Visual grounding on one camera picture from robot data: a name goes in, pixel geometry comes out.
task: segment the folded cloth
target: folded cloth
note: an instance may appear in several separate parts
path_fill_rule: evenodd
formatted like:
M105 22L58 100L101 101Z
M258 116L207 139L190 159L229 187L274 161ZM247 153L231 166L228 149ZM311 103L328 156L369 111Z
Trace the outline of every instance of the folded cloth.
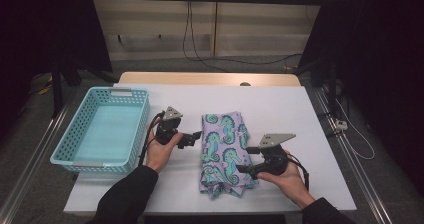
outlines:
M252 165L246 151L249 134L240 112L202 116L202 172L200 192L212 198L222 192L241 197L258 182L236 165Z

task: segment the person's right hand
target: person's right hand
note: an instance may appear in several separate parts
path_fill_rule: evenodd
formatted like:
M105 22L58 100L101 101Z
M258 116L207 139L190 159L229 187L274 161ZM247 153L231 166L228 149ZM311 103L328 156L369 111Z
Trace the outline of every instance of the person's right hand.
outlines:
M286 171L280 176L272 175L268 172L260 172L257 177L277 185L281 192L301 209L313 203L315 199L311 196L300 177L296 164L289 162Z

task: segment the person's left hand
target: person's left hand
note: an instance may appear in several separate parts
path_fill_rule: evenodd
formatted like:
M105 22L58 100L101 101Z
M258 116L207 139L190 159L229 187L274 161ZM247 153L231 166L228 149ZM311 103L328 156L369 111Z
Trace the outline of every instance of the person's left hand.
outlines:
M154 126L156 126L160 121L160 118L156 119ZM155 139L155 134L153 128L149 133L148 146L147 146L147 159L146 166L152 168L157 173L161 172L168 163L169 157L174 147L180 142L183 137L183 133L176 133L172 139L166 145L160 144Z

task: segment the aluminum rail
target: aluminum rail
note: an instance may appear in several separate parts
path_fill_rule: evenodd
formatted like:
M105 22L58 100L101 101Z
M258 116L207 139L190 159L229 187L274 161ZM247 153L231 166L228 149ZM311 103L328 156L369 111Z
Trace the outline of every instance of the aluminum rail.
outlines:
M315 95L317 96L319 100L322 110L324 111L324 113L329 113L330 110L327 107L328 100L324 93L325 92L322 88L320 90L315 91ZM333 131L335 131L336 130L335 120L331 118L330 116L327 116L327 120L331 128L333 129ZM353 174L355 175L356 180L358 181L358 184L361 187L361 190L364 193L365 199L367 200L377 222L379 224L392 224L393 222L390 219L389 213L387 212L387 209L384 206L383 201L381 200L376 189L374 188L373 184L368 178L368 175L366 174L364 168L362 167L361 162L358 159L358 156L353 152L352 148L350 147L351 145L349 143L349 140L346 134L336 135L336 138L343 151L343 154L346 157L346 160L348 161L350 167L352 168Z
M61 126L66 114L69 110L69 103L74 99L77 88L74 87L70 90L69 97L62 110L58 113L56 118L52 118L45 131L43 137L38 143L37 148L34 151L31 159L26 165L25 169L21 173L18 181L13 187L12 191L6 197L3 206L0 209L0 223L10 224L18 211L29 187L31 186L32 180L37 173L49 147L51 146L56 133Z

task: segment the seahorse print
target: seahorse print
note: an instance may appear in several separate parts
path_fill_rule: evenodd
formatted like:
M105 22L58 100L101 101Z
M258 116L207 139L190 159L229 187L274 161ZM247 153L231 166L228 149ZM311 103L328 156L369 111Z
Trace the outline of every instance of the seahorse print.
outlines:
M247 138L249 137L249 134L247 132L247 128L246 125L244 124L240 124L238 127L238 132L239 132L239 138L240 138L240 147L243 150L246 150L247 147Z
M209 184L214 184L213 182L225 182L224 175L217 167L205 165L203 167L203 173L205 175L206 182L202 184L205 186Z
M221 123L219 126L224 126L224 138L223 141L225 144L233 144L235 141L235 133L234 133L234 120L227 115L222 116Z
M215 114L207 114L206 115L206 122L207 123L211 123L211 124L215 124L218 122L218 116Z
M228 181L233 184L237 185L240 181L239 177L234 174L236 169L236 161L241 162L241 159L238 157L237 152L234 148L227 148L223 153L224 162L227 163L227 165L224 166L225 176L227 177Z
M210 132L206 136L206 148L204 148L205 153L202 154L201 159L204 163L206 162L218 162L219 155L216 153L218 151L218 145L221 142L219 134L217 132Z

